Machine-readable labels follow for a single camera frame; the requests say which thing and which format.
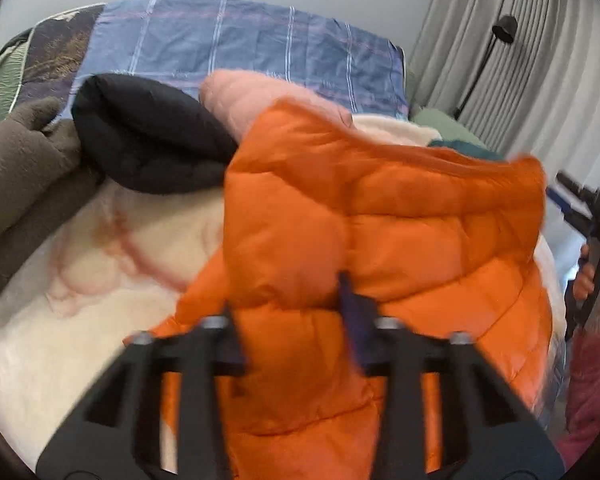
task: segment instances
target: pink garment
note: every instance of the pink garment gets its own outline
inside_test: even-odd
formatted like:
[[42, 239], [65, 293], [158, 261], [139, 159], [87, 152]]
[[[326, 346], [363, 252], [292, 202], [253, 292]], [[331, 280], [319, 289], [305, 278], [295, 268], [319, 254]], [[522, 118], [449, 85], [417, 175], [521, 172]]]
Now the pink garment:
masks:
[[202, 82], [199, 99], [229, 130], [236, 142], [266, 108], [280, 98], [291, 98], [339, 124], [352, 126], [351, 112], [311, 90], [249, 70], [216, 70]]
[[566, 413], [568, 434], [557, 446], [567, 468], [582, 457], [600, 433], [600, 332], [579, 330], [573, 345]]

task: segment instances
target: pink sleeve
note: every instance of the pink sleeve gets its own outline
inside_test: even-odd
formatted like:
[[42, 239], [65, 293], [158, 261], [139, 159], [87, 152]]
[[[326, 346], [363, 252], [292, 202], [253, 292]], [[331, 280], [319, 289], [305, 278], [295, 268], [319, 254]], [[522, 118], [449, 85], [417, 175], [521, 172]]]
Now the pink sleeve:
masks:
[[558, 450], [571, 467], [600, 432], [600, 332], [580, 330], [574, 338], [566, 417], [568, 434]]

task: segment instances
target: brown fleece garment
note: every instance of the brown fleece garment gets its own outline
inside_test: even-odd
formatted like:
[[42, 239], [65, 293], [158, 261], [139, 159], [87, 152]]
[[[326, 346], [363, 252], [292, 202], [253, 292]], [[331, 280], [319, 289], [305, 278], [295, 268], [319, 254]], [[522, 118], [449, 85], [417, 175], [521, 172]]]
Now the brown fleece garment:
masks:
[[102, 181], [80, 163], [73, 122], [48, 126], [61, 106], [55, 98], [33, 101], [0, 122], [0, 293]]

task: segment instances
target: person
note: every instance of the person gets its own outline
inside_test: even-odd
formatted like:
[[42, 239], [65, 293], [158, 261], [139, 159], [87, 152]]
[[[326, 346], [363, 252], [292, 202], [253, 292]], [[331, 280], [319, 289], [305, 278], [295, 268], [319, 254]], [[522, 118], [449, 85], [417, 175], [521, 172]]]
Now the person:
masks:
[[[581, 250], [583, 258], [589, 247]], [[593, 264], [580, 267], [573, 283], [573, 296], [586, 300], [594, 290]], [[571, 381], [567, 390], [567, 433], [557, 443], [565, 466], [575, 464], [600, 433], [600, 302], [593, 309], [584, 327], [573, 338]]]

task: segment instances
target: blue plaid fabric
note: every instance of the blue plaid fabric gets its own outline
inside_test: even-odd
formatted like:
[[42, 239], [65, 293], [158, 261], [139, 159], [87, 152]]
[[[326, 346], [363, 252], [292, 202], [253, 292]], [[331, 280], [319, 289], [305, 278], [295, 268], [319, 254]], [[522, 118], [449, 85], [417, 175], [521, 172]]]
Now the blue plaid fabric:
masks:
[[135, 74], [197, 98], [218, 68], [298, 83], [352, 112], [409, 110], [400, 49], [348, 23], [243, 0], [123, 0], [98, 18], [63, 116], [95, 73]]

